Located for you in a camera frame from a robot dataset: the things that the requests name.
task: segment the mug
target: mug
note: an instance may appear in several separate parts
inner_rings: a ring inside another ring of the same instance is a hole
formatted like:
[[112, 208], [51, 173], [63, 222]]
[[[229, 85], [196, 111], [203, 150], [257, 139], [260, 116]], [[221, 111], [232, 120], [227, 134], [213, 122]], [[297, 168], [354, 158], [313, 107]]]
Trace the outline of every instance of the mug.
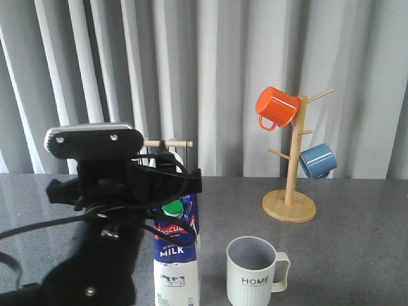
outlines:
[[[233, 306], [267, 306], [271, 293], [286, 290], [291, 262], [266, 240], [238, 237], [229, 243], [226, 253], [227, 296]], [[285, 262], [284, 276], [273, 282], [278, 261]]]
[[[267, 131], [273, 131], [277, 126], [283, 128], [296, 115], [300, 104], [298, 97], [292, 97], [274, 87], [267, 87], [256, 102], [256, 112], [259, 114], [259, 125]], [[273, 122], [272, 127], [263, 125], [263, 118]]]
[[306, 176], [312, 180], [325, 179], [330, 170], [337, 167], [336, 157], [325, 143], [301, 152], [299, 162]]

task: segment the mug handle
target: mug handle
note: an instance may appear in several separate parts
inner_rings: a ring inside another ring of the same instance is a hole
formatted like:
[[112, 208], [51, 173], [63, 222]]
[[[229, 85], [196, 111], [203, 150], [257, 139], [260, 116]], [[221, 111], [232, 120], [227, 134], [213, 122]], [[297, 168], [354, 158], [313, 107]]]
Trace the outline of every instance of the mug handle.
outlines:
[[284, 275], [282, 277], [282, 280], [280, 282], [274, 282], [272, 283], [272, 290], [271, 292], [282, 292], [285, 291], [286, 288], [288, 287], [288, 272], [289, 268], [291, 266], [291, 261], [288, 258], [288, 255], [286, 255], [285, 252], [276, 252], [276, 262], [278, 261], [285, 261], [285, 271]]
[[323, 180], [323, 179], [325, 179], [326, 177], [328, 177], [329, 174], [330, 174], [330, 171], [327, 171], [326, 173], [321, 174], [321, 175], [319, 175], [318, 177], [316, 177], [316, 180]]
[[261, 128], [263, 128], [263, 129], [265, 129], [265, 130], [267, 130], [267, 131], [273, 131], [273, 130], [277, 127], [277, 125], [278, 125], [278, 123], [274, 122], [273, 125], [272, 125], [272, 127], [266, 127], [266, 126], [263, 125], [262, 119], [263, 119], [262, 115], [259, 115], [259, 118], [258, 118], [258, 120], [259, 120], [259, 125], [261, 126]]

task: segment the gray countertop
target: gray countertop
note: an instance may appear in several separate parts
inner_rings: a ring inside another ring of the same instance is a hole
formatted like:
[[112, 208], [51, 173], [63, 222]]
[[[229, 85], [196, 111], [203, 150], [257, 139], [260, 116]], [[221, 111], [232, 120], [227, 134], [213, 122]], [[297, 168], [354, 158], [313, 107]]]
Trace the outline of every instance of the gray countertop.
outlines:
[[[68, 175], [0, 175], [0, 231], [78, 214], [49, 204], [45, 188]], [[297, 191], [312, 198], [315, 218], [286, 224], [266, 215], [262, 197], [284, 188], [279, 178], [203, 178], [199, 196], [201, 304], [229, 305], [226, 255], [235, 237], [254, 235], [284, 251], [292, 265], [288, 289], [270, 305], [408, 305], [408, 181], [299, 179]], [[74, 224], [39, 229], [0, 242], [18, 258], [23, 284], [41, 282], [64, 260]], [[136, 272], [137, 305], [154, 305], [152, 246], [146, 233]], [[13, 289], [13, 274], [0, 265], [0, 292]]]

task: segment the white cup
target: white cup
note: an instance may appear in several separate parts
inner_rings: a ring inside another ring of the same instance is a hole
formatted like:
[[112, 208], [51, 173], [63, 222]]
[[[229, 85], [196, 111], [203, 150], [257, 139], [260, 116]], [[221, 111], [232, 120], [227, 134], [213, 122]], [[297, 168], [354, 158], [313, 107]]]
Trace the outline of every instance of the white cup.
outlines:
[[[276, 262], [284, 261], [284, 275], [273, 282]], [[288, 286], [291, 262], [269, 242], [252, 236], [238, 237], [227, 246], [227, 296], [233, 306], [267, 306], [271, 293]]]

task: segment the cow illustration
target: cow illustration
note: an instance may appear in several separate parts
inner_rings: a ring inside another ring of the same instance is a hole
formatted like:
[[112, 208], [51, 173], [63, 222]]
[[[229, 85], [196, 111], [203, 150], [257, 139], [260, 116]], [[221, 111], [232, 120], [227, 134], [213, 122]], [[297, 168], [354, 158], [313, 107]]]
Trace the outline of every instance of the cow illustration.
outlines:
[[186, 284], [184, 276], [171, 277], [162, 274], [160, 278], [166, 279], [168, 287], [183, 287]]

